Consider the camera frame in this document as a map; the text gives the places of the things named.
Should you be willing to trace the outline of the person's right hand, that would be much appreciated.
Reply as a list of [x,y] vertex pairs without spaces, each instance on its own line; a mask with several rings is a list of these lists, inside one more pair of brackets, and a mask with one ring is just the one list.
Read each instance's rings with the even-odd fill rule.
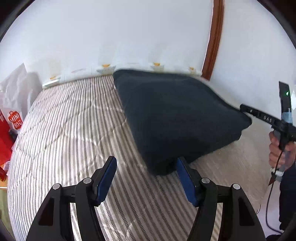
[[295,143],[289,142],[285,146],[286,153],[282,153],[281,157],[281,150],[279,149],[279,141],[273,134],[273,132],[269,133],[270,138],[270,145],[269,145],[269,164],[272,168],[278,167],[280,168],[282,165],[285,166],[285,170],[288,170],[295,161]]

